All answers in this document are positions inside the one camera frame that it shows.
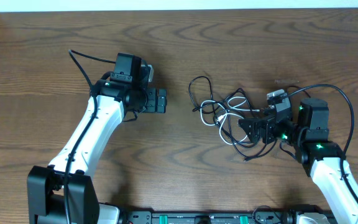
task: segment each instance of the white cable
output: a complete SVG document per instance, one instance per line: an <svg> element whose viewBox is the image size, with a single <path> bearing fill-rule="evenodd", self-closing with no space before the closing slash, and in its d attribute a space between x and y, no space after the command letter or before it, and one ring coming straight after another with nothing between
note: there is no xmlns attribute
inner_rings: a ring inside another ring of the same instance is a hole
<svg viewBox="0 0 358 224"><path fill-rule="evenodd" d="M203 108L204 103L206 103L206 102L213 102L213 103L215 103L216 101L214 101L214 100L205 100L204 102L201 103L201 106L200 106L200 116L201 116L201 120L202 120L202 122L203 122L205 125L207 125L207 126L215 126L215 124L209 124L209 123L207 123L207 122L204 120L204 118L203 118L203 110L202 110L202 108ZM220 121L223 119L223 121L221 122L221 125L220 125L220 127L219 127L219 136L221 137L221 139L222 139L223 142L225 142L226 144L232 145L232 143L226 141L226 140L223 138L223 136L222 136L222 127L223 127L223 125L224 125L224 122L226 121L226 118L227 118L228 115L238 116L238 117L240 117L240 118L242 118L242 119L244 119L244 118L243 118L241 115L238 115L238 114L228 113L228 112L224 109L224 107L222 106L222 104L220 104L220 103L217 103L217 104L222 108L222 110L225 111L224 114L222 114L221 116L218 117L218 122L220 122Z"/></svg>
<svg viewBox="0 0 358 224"><path fill-rule="evenodd" d="M230 101L233 100L233 99L244 99L244 101L236 106L232 106L230 105ZM239 106L243 105L244 103L247 102L247 98L243 97L243 96L235 96L235 97L232 97L230 98L228 101L227 101L227 105L230 107L230 109L234 109L234 110L239 110L239 111L251 111L250 109L241 109L241 108L238 108Z"/></svg>
<svg viewBox="0 0 358 224"><path fill-rule="evenodd" d="M202 120L203 123L204 123L205 125L207 125L207 126L215 126L215 124L209 124L209 123L207 123L207 122L204 120L204 118L203 118L203 104L204 104L205 102L214 102L214 103L215 103L214 100L206 100L206 101L204 101L204 102L201 103L201 106L200 106L200 116L201 116L201 120Z"/></svg>
<svg viewBox="0 0 358 224"><path fill-rule="evenodd" d="M230 142L226 141L225 138L222 136L222 127L223 127L223 124L224 124L224 122L226 121L226 118L227 118L228 115L238 116L238 117L240 117L240 118L242 118L242 119L244 119L244 118L243 118L242 116L238 115L238 114L228 113L228 112L226 112L224 115L221 115L221 116L218 118L218 121L220 121L220 120L222 119L222 117L223 117L222 124L221 124L221 126L219 127L219 135L220 135L221 139L222 139L226 144L233 145L233 143L230 143ZM240 142L241 142L241 141L244 141L247 137L248 137L248 136L246 135L243 139L240 140Z"/></svg>

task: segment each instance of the wooden table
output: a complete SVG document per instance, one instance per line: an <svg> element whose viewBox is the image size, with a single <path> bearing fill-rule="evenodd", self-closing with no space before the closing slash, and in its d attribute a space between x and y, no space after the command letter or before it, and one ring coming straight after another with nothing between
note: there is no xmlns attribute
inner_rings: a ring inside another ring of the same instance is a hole
<svg viewBox="0 0 358 224"><path fill-rule="evenodd" d="M358 10L1 13L0 223L28 221L27 174L57 155L85 112L89 89L68 49L112 60L118 52L141 56L155 67L153 85L168 90L166 114L142 114L111 136L94 178L100 202L154 210L329 208L278 147L243 163L216 128L202 124L188 96L198 75L211 77L216 98L243 87L259 108L266 93L291 83L342 88L356 115L348 160L358 181ZM113 69L79 60L94 82ZM194 91L198 101L208 98L206 82ZM328 102L330 139L343 147L346 102L331 89L310 93Z"/></svg>

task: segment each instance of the tangled cable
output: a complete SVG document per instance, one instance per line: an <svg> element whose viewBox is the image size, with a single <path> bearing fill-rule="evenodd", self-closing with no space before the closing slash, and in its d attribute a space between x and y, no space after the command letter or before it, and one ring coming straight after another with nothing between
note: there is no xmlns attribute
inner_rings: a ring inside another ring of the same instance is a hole
<svg viewBox="0 0 358 224"><path fill-rule="evenodd" d="M196 81L199 78L205 78L208 81L209 91L211 94L211 99L203 101L200 105L198 105L196 103L195 99L193 98L193 94L191 92L191 85L193 84L194 81ZM216 100L214 100L214 97L213 97L211 80L209 80L209 78L206 76L198 76L198 77L194 78L189 83L188 91L189 91L190 100L194 105L194 108L192 111L200 112L201 120L205 125L218 127L219 136L221 137L222 141L225 144L233 145L233 148L236 150L236 152L238 154L240 154L242 157L244 157L244 161L250 161L251 159L256 159L256 158L265 156L275 147L277 140L274 142L272 147L265 153L263 153L263 152L265 151L267 144L265 144L259 152L257 152L256 154L254 154L252 156L245 155L243 152L241 152L239 150L238 146L242 147L242 148L246 148L246 149L251 149L251 148L255 147L260 141L260 138L259 138L256 143L251 143L250 141L246 141L247 136L245 136L241 140L237 140L232 135L231 116L235 116L235 117L238 117L241 119L241 118L245 118L244 112L250 112L251 116L253 118L256 118L258 114L255 114L254 112L260 111L260 110L255 109L252 106L252 103L250 102L245 91L242 88L238 88L235 92L229 94L224 100L216 101ZM237 105L233 105L230 102L234 99L242 99L243 101ZM248 108L247 109L241 108L241 106L245 105L245 104L248 106ZM205 108L207 106L211 106L212 110L206 111ZM213 114L214 115L213 123L208 123L204 120L203 115L205 115L205 114ZM227 122L227 127L228 127L227 130L223 127L225 122Z"/></svg>

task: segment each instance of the green connector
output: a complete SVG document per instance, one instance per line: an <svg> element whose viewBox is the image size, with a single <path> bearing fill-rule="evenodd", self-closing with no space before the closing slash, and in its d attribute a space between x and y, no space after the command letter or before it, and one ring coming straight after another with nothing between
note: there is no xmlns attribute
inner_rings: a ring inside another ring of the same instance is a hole
<svg viewBox="0 0 358 224"><path fill-rule="evenodd" d="M240 216L240 224L248 224L248 217L243 215L243 216Z"/></svg>
<svg viewBox="0 0 358 224"><path fill-rule="evenodd" d="M160 224L168 224L168 216L160 215Z"/></svg>

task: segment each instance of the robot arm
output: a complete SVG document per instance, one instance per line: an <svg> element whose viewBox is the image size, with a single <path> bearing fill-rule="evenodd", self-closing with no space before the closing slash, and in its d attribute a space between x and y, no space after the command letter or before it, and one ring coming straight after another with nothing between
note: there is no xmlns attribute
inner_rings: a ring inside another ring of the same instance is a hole
<svg viewBox="0 0 358 224"><path fill-rule="evenodd" d="M358 223L358 204L344 183L339 163L338 157L315 161L310 177L322 191L338 223ZM344 170L358 197L358 184L347 161L344 161Z"/></svg>
<svg viewBox="0 0 358 224"><path fill-rule="evenodd" d="M358 223L358 203L342 176L341 158L344 160L346 179L357 198L358 185L342 149L335 142L328 141L328 104L316 98L301 100L298 121L293 123L287 93L278 90L269 93L267 99L269 107L265 110L266 117L239 120L240 127L250 141L262 138L263 142L269 144L281 139L293 146L297 161L326 197L337 222ZM299 213L293 213L284 223L315 222L310 222L307 216L300 217Z"/></svg>
<svg viewBox="0 0 358 224"><path fill-rule="evenodd" d="M78 62L74 58L73 60L84 73ZM88 107L66 146L47 167L34 166L30 171L27 178L27 196L31 224L67 223L69 219L65 213L64 197L69 205L66 208L70 208L68 211L72 223L125 223L125 213L120 209L99 204L92 178L110 135L126 113L132 111L134 119L137 118L137 113L164 113L167 92L159 90L157 94L155 88L147 88L148 82L152 81L154 70L141 58L119 53L115 63L114 71L105 73L91 87L92 97L88 101ZM96 117L93 114L94 99L98 106ZM71 158L70 153L77 141L79 144L72 156L70 169L65 173ZM67 174L69 181L63 183ZM63 184L68 187L65 189L65 196L54 194Z"/></svg>
<svg viewBox="0 0 358 224"><path fill-rule="evenodd" d="M110 135L124 118L124 105L122 102L114 100L113 97L102 95L97 96L96 99L98 101L98 116L94 119L89 130L84 135L76 150L70 167L71 174L82 173L90 176L92 179L100 155L102 154ZM48 165L49 167L53 167L55 171L65 171L68 155L73 149L81 132L84 130L84 127L90 120L93 111L94 103L93 99L90 98L82 120L66 146L52 159L52 161L50 161Z"/></svg>

